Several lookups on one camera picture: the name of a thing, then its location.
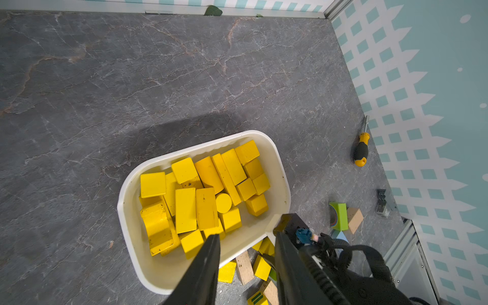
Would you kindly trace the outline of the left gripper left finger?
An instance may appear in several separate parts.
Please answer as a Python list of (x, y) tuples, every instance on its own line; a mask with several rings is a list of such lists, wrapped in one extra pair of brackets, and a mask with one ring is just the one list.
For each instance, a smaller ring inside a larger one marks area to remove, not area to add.
[(220, 237), (210, 235), (163, 304), (215, 304), (220, 256)]

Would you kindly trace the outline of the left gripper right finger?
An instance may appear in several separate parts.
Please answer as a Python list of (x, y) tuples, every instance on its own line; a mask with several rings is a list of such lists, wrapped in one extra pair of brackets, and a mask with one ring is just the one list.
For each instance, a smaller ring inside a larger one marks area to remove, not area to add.
[(275, 268), (280, 304), (349, 304), (347, 298), (285, 233), (276, 234)]

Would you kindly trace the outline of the large yellow front block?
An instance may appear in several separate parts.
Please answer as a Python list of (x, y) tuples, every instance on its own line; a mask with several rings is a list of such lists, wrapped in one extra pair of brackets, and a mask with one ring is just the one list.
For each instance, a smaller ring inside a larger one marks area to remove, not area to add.
[(196, 189), (177, 189), (175, 191), (175, 203), (175, 226), (177, 234), (196, 230)]

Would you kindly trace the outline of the thin yellow stick block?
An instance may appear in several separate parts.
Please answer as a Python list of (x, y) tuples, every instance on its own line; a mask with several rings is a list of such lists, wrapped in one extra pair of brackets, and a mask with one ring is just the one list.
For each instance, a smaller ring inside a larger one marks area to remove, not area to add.
[(234, 206), (238, 206), (242, 200), (240, 198), (240, 195), (238, 194), (238, 191), (231, 179), (230, 172), (228, 171), (221, 154), (216, 154), (211, 157), (216, 169), (217, 173), (219, 174), (219, 177), (223, 183), (224, 189), (227, 194), (230, 195), (231, 201), (233, 202)]

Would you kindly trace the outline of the small yellow cube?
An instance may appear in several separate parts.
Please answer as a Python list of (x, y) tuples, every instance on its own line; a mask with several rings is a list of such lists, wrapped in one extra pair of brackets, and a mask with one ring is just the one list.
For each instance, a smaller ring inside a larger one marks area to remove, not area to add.
[(250, 163), (252, 160), (260, 156), (260, 152), (254, 140), (236, 147), (235, 152), (242, 166)]

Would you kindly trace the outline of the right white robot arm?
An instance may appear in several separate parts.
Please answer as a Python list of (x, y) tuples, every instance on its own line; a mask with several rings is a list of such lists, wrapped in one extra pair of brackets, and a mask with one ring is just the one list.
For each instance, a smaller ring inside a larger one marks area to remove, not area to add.
[(283, 214), (273, 234), (280, 304), (426, 304), (395, 287), (370, 246), (314, 235), (295, 213)]

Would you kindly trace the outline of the yellow upright rectangular block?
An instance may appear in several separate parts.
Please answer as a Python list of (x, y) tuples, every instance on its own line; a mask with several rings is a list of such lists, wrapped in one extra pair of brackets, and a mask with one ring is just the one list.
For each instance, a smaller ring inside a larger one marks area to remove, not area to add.
[(219, 269), (218, 282), (222, 283), (233, 283), (233, 278), (236, 271), (236, 262), (230, 261), (222, 268)]

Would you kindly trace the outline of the right natural wooden plank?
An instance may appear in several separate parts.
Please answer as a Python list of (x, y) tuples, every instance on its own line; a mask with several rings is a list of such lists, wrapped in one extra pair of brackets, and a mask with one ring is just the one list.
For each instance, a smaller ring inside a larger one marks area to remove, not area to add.
[(279, 305), (278, 289), (272, 280), (264, 282), (260, 287), (260, 291), (267, 298), (269, 305)]

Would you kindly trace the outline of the natural wooden plank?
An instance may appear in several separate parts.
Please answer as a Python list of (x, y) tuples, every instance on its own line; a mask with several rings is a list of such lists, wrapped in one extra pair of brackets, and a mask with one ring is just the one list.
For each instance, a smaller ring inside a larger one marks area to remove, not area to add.
[(267, 298), (269, 305), (279, 305), (278, 289), (272, 280), (264, 282), (260, 287), (260, 291)]
[(241, 284), (248, 284), (255, 278), (248, 251), (246, 250), (238, 255), (235, 261)]

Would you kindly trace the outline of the white plastic tub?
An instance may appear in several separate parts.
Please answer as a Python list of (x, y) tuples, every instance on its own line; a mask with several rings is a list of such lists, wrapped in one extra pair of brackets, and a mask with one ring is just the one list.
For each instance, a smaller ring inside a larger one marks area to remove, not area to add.
[(118, 217), (132, 265), (139, 281), (151, 292), (169, 295), (180, 282), (192, 261), (178, 248), (166, 256), (152, 256), (148, 237), (140, 216), (140, 176), (146, 172), (168, 171), (170, 165), (186, 157), (197, 161), (206, 156), (223, 153), (246, 142), (254, 141), (260, 152), (260, 162), (270, 182), (265, 192), (268, 211), (254, 217), (240, 205), (241, 228), (226, 235), (221, 241), (219, 265), (224, 266), (265, 237), (275, 241), (273, 229), (291, 207), (291, 191), (275, 143), (265, 133), (248, 130), (208, 141), (175, 152), (151, 158), (135, 167), (125, 179), (118, 198)]

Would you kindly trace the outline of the left natural wooden plank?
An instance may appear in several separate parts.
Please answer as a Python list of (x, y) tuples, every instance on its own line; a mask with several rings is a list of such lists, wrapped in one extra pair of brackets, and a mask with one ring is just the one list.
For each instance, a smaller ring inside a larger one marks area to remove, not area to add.
[(246, 250), (238, 255), (235, 261), (241, 284), (248, 284), (255, 278), (248, 251)]

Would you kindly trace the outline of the light blue block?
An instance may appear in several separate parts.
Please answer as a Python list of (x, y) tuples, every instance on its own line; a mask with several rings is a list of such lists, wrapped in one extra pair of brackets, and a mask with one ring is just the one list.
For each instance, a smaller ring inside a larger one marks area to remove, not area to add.
[(345, 236), (343, 231), (333, 230), (330, 236), (334, 239), (344, 240), (345, 242), (348, 243), (348, 239)]

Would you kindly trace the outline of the green rectangular block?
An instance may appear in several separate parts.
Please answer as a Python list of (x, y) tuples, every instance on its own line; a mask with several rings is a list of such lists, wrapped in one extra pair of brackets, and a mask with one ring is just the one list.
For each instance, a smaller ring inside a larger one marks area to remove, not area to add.
[(348, 226), (347, 205), (345, 203), (330, 202), (333, 210), (331, 228), (337, 231), (346, 231)]

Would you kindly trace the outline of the tan wooden cube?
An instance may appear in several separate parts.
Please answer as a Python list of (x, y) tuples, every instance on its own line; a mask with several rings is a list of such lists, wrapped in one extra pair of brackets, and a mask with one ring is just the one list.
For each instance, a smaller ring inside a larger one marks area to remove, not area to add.
[(354, 235), (363, 222), (363, 214), (359, 208), (349, 207), (347, 209), (348, 229)]

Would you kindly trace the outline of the yellow round disc block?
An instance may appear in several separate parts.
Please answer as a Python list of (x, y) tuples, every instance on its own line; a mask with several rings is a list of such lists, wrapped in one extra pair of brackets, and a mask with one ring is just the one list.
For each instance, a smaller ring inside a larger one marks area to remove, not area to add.
[(219, 193), (216, 195), (216, 207), (220, 214), (229, 212), (233, 205), (230, 195), (226, 193)]

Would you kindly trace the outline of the small grey metal clip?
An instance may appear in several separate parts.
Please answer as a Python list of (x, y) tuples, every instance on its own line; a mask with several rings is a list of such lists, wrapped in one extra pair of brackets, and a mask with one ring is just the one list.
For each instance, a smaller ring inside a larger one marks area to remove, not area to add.
[(376, 213), (382, 218), (388, 218), (390, 215), (390, 208), (386, 200), (386, 189), (377, 190), (377, 206)]

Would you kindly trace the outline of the yellow black screwdriver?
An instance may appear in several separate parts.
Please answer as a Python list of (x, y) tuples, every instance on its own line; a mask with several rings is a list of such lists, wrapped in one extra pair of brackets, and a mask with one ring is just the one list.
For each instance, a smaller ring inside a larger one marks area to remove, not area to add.
[(353, 160), (356, 166), (363, 167), (367, 163), (367, 158), (369, 155), (369, 140), (371, 138), (370, 134), (368, 133), (368, 124), (369, 124), (369, 117), (365, 116), (364, 119), (364, 130), (359, 135), (359, 142), (355, 148), (353, 153)]

